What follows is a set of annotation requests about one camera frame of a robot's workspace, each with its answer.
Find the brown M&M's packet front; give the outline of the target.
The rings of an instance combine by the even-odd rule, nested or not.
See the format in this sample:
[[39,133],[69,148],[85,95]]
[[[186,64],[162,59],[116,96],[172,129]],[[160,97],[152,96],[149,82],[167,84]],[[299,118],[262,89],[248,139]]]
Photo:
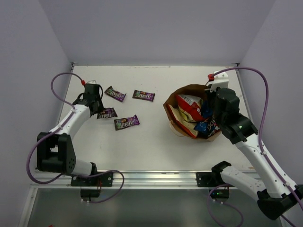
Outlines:
[[117,117],[117,113],[113,107],[105,108],[102,112],[97,114],[97,119],[109,119]]

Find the brown paper bag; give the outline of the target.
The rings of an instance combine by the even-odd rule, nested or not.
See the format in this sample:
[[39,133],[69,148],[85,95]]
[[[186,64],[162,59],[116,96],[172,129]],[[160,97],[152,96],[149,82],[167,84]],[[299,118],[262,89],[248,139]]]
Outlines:
[[163,104],[175,134],[194,140],[214,141],[221,130],[208,107],[207,86],[190,84],[177,89]]

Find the blue snack packet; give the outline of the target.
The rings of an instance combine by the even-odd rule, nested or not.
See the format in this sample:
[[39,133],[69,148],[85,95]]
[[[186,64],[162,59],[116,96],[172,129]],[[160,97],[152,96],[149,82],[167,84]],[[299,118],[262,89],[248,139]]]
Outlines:
[[219,132],[220,128],[215,122],[213,110],[207,101],[202,103],[201,108],[201,116],[203,117],[203,120],[195,125],[194,130],[198,132],[198,136],[209,138]]

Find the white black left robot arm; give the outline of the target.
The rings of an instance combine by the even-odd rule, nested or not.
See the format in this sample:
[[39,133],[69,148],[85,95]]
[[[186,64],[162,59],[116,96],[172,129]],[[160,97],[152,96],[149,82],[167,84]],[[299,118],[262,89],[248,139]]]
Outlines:
[[68,115],[49,132],[37,136],[36,165],[39,171],[80,176],[89,186],[97,183],[96,164],[76,158],[72,140],[90,117],[104,110],[102,96],[101,85],[95,81],[87,83],[84,93],[72,103]]

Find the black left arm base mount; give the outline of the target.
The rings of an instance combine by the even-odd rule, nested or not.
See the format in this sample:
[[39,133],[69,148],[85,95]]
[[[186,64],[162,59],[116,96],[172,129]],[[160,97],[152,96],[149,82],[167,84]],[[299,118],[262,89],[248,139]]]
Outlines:
[[92,201],[100,196],[102,188],[112,186],[113,175],[113,172],[108,172],[94,178],[73,177],[71,186],[80,187],[80,197]]

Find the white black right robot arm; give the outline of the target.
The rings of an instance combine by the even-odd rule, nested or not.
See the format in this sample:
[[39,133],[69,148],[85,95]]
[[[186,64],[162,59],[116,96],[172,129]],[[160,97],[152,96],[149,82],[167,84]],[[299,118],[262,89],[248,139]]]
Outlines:
[[238,188],[255,200],[262,213],[271,220],[301,204],[303,186],[282,170],[260,139],[261,132],[239,112],[240,99],[235,91],[207,89],[206,95],[223,135],[244,154],[260,177],[256,180],[223,161],[212,168],[213,184],[230,184]]

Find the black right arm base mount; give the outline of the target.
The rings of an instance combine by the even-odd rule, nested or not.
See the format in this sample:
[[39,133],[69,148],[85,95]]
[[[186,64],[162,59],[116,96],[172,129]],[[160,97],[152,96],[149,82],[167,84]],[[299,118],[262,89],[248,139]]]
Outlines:
[[232,166],[227,161],[222,161],[211,168],[211,172],[196,172],[196,183],[198,187],[212,188],[219,186],[221,189],[216,189],[211,193],[211,198],[218,201],[227,201],[230,196],[229,187],[222,185],[225,182],[222,180],[220,173],[227,167]]

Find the brown m&m's packet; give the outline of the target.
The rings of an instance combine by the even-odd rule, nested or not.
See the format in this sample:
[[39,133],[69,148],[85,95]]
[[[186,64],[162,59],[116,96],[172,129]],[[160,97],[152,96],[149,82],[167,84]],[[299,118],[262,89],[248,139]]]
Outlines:
[[110,96],[111,98],[119,101],[119,102],[123,102],[125,97],[126,97],[126,94],[124,93],[121,93],[117,90],[115,90],[112,86],[108,87],[106,90],[105,90],[105,94]]
[[115,130],[120,131],[132,126],[140,125],[139,119],[135,114],[133,117],[114,119]]
[[109,119],[117,117],[117,113],[113,107],[105,108],[102,112],[97,114],[97,119]]
[[149,93],[135,89],[132,98],[153,102],[155,98],[155,93]]

